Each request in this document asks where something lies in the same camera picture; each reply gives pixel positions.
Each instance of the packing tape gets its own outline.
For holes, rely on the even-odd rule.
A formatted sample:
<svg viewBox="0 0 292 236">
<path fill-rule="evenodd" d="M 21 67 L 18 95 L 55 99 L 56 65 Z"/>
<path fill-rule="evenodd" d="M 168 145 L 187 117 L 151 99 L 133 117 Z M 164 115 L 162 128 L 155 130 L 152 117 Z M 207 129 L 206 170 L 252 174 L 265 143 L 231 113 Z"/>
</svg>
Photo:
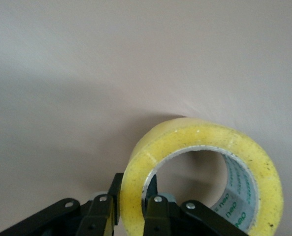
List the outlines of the packing tape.
<svg viewBox="0 0 292 236">
<path fill-rule="evenodd" d="M 274 235 L 283 212 L 283 194 L 271 159 L 246 135 L 196 118 L 158 124 L 134 148 L 120 194 L 128 235 L 143 235 L 142 200 L 160 166 L 184 152 L 199 150 L 221 153 L 227 165 L 226 188 L 211 209 L 250 236 Z"/>
</svg>

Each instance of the silver screw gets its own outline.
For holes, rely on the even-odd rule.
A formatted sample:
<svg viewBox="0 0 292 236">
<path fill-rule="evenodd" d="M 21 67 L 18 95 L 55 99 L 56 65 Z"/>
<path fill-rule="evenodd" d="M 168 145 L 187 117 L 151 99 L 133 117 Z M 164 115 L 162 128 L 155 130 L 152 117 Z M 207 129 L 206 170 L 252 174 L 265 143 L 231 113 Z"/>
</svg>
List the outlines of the silver screw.
<svg viewBox="0 0 292 236">
<path fill-rule="evenodd" d="M 106 196 L 100 197 L 100 202 L 105 202 L 106 200 L 107 200 L 107 197 Z"/>
<path fill-rule="evenodd" d="M 156 203 L 160 203 L 160 202 L 162 202 L 162 197 L 160 197 L 160 196 L 156 196 L 156 197 L 154 198 L 154 200 L 155 200 Z"/>
<path fill-rule="evenodd" d="M 73 202 L 69 202 L 69 203 L 66 203 L 65 204 L 65 207 L 67 208 L 67 207 L 72 207 L 73 206 Z"/>
<path fill-rule="evenodd" d="M 191 209 L 191 210 L 196 208 L 194 203 L 186 203 L 186 207 L 187 209 Z"/>
</svg>

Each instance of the yellow ring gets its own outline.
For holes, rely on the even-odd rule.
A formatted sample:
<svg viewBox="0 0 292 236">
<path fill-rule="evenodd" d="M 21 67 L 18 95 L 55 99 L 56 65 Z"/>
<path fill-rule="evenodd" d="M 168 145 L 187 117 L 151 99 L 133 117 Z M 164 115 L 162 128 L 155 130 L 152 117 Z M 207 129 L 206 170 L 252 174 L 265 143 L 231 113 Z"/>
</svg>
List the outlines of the yellow ring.
<svg viewBox="0 0 292 236">
<path fill-rule="evenodd" d="M 141 199 L 149 174 L 172 153 L 195 146 L 226 150 L 246 164 L 258 191 L 257 213 L 247 234 L 274 235 L 283 212 L 283 194 L 271 159 L 248 136 L 196 118 L 178 118 L 158 124 L 134 148 L 124 173 L 120 194 L 121 216 L 128 235 L 143 235 Z"/>
</svg>

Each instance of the white inner core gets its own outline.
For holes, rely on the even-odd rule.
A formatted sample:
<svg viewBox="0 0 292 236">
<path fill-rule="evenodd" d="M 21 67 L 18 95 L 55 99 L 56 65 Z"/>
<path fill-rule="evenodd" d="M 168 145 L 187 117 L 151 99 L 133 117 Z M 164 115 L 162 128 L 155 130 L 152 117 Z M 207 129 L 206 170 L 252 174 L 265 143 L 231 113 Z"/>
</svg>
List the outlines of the white inner core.
<svg viewBox="0 0 292 236">
<path fill-rule="evenodd" d="M 178 150 L 164 158 L 148 175 L 142 192 L 142 206 L 152 177 L 168 160 L 189 151 L 209 150 L 221 153 L 227 166 L 227 184 L 220 199 L 211 209 L 221 217 L 248 232 L 258 210 L 258 189 L 254 177 L 247 165 L 236 155 L 213 146 L 194 146 Z"/>
</svg>

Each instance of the plain background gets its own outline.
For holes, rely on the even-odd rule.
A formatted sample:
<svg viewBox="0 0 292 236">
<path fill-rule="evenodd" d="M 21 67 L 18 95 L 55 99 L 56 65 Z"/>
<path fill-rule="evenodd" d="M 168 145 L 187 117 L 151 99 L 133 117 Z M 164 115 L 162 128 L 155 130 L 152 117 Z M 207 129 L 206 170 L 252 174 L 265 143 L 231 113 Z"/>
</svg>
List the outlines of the plain background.
<svg viewBox="0 0 292 236">
<path fill-rule="evenodd" d="M 0 0 L 0 231 L 107 190 L 137 141 L 181 116 L 267 151 L 276 235 L 292 235 L 292 0 Z M 168 163 L 161 187 L 213 201 L 226 171 L 209 154 Z"/>
</svg>

